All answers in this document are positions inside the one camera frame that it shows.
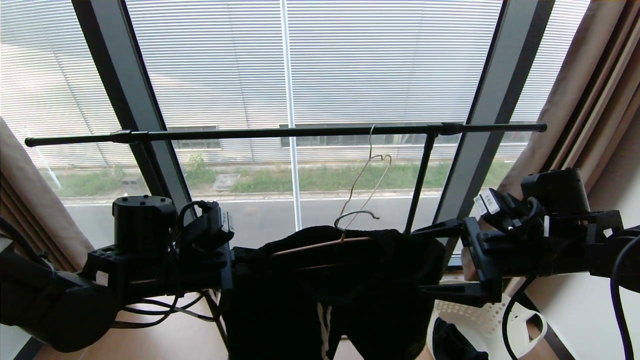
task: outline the drawstring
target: drawstring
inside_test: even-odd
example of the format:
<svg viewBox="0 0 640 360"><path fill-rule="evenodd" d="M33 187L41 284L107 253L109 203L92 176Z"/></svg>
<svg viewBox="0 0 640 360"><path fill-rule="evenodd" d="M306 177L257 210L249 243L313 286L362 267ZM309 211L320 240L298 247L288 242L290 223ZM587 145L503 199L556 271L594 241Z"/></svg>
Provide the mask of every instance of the drawstring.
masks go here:
<svg viewBox="0 0 640 360"><path fill-rule="evenodd" d="M329 360L329 357L326 355L326 353L327 351L329 351L329 332L331 331L331 306L327 306L325 312L322 304L318 302L318 320L320 320L320 335L322 336L322 348L320 355L323 360Z"/></svg>

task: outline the black garment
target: black garment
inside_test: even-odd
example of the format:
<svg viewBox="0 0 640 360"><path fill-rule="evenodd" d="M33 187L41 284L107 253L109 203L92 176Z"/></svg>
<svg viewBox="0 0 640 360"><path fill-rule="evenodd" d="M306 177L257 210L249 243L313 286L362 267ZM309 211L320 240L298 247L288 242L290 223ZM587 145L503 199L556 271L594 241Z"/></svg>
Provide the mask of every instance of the black garment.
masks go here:
<svg viewBox="0 0 640 360"><path fill-rule="evenodd" d="M452 323L437 318L433 325L433 355L435 360L488 360Z"/></svg>
<svg viewBox="0 0 640 360"><path fill-rule="evenodd" d="M332 306L330 359L342 335L366 360L411 360L422 352L434 300L415 286L440 280L442 244L396 230L347 231L347 238L371 236L375 242L271 257L274 252L336 240L340 235L330 226L310 227L237 259L237 263L246 262L245 269L250 271L237 266L234 289L221 298L231 359L321 359L318 302ZM355 259L370 261L295 271Z"/></svg>

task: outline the corrugated metal wall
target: corrugated metal wall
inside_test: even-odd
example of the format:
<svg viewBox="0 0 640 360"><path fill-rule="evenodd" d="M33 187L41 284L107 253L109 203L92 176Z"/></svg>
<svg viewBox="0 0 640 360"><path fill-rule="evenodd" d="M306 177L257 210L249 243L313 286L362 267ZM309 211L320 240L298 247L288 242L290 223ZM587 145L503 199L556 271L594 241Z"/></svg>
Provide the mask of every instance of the corrugated metal wall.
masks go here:
<svg viewBox="0 0 640 360"><path fill-rule="evenodd" d="M499 0L289 0L297 124L464 121ZM557 0L513 120L535 120L588 1ZM127 2L168 127L287 123L278 0ZM69 1L2 0L1 115L16 135L119 128ZM279 139L222 140L216 163L289 161ZM421 146L381 146L419 158ZM524 144L503 144L502 158ZM52 167L135 166L128 146L39 148ZM43 161L28 149L37 166ZM452 158L436 145L434 158ZM362 159L367 147L299 147L300 161Z"/></svg>

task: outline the curtain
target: curtain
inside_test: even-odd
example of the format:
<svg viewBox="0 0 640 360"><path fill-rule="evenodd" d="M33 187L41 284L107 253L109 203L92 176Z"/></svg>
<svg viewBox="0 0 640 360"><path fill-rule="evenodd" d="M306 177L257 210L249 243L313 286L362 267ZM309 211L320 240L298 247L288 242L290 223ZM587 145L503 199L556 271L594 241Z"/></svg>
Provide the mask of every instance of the curtain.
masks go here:
<svg viewBox="0 0 640 360"><path fill-rule="evenodd" d="M79 271L91 243L0 117L0 215L59 270Z"/></svg>
<svg viewBox="0 0 640 360"><path fill-rule="evenodd" d="M498 191L522 198L525 176L566 167L579 168L590 191L640 107L639 19L637 1L589 4L538 117L547 131L531 135ZM461 260L473 279L467 249Z"/></svg>

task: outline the grass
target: grass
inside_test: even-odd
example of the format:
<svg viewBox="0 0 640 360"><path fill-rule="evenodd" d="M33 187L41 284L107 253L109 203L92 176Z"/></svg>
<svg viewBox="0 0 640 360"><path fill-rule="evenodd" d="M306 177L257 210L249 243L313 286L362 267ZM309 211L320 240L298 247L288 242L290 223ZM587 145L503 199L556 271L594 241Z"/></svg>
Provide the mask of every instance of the grass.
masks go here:
<svg viewBox="0 0 640 360"><path fill-rule="evenodd" d="M355 177L362 169L362 163L341 166L300 167L300 190L338 191L349 190ZM496 187L511 168L512 163L495 161L484 180L484 186ZM382 179L378 188L384 189L412 189L418 174L417 163L394 163ZM427 168L423 187L441 188L447 176L451 163L430 163ZM369 165L356 184L356 190L371 190L376 186L386 165ZM184 175L193 193L205 193L212 190L212 184L218 174L240 174L239 180L230 189L230 193L259 193L259 192L291 192L291 170L289 167L271 168L227 168L224 171L207 167L201 160L186 164ZM60 197L114 195L123 192L121 180L124 172L103 170L99 172L76 172L58 174L62 189L51 180L47 173L43 173L51 188Z"/></svg>

